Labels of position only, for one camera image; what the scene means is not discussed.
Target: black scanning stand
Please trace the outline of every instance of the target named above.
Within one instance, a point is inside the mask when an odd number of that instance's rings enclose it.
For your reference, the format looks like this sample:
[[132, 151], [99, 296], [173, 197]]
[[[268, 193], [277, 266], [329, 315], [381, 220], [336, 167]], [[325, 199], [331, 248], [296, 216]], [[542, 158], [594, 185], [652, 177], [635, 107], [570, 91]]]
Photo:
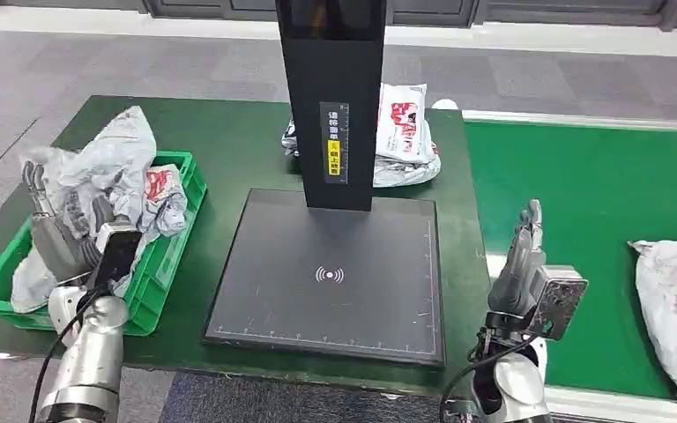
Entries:
[[205, 342], [443, 366], [435, 203], [372, 197], [385, 1], [276, 5], [304, 194], [250, 191]]

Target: black platform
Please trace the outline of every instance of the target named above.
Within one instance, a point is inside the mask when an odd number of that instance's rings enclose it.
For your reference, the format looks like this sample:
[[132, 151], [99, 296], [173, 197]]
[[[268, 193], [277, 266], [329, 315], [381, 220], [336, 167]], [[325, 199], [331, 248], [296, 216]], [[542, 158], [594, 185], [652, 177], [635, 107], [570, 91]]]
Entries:
[[435, 203], [252, 189], [205, 341], [443, 366]]

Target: wireless charging symbol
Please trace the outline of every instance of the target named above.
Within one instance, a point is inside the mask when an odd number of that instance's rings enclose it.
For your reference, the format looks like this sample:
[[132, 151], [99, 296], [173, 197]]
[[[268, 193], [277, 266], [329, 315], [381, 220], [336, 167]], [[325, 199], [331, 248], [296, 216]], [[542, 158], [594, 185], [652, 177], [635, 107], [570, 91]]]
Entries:
[[344, 281], [344, 269], [339, 267], [335, 271], [327, 271], [323, 266], [318, 267], [316, 270], [316, 281], [323, 282], [326, 279], [340, 284]]

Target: label sticker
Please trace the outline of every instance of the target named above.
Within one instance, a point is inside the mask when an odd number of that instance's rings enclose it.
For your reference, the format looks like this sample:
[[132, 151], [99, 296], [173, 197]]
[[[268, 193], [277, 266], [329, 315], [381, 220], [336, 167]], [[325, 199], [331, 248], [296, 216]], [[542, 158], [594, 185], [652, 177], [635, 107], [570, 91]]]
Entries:
[[335, 139], [328, 140], [328, 174], [341, 175], [341, 143]]
[[320, 103], [324, 180], [326, 183], [349, 183], [349, 105]]

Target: red printed logo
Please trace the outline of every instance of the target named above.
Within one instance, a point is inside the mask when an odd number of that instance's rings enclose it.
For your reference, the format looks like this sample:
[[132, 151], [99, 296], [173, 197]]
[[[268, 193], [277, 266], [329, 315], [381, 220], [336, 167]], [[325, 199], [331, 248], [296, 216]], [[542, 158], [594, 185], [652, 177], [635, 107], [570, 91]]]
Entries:
[[404, 139], [404, 152], [410, 152], [413, 147], [418, 110], [419, 107], [415, 103], [391, 103], [391, 119], [401, 131]]
[[159, 172], [147, 170], [146, 181], [148, 182], [148, 187], [146, 188], [146, 198], [150, 201], [158, 200], [157, 196], [167, 185], [167, 178], [171, 174], [172, 172], [169, 170], [160, 170]]

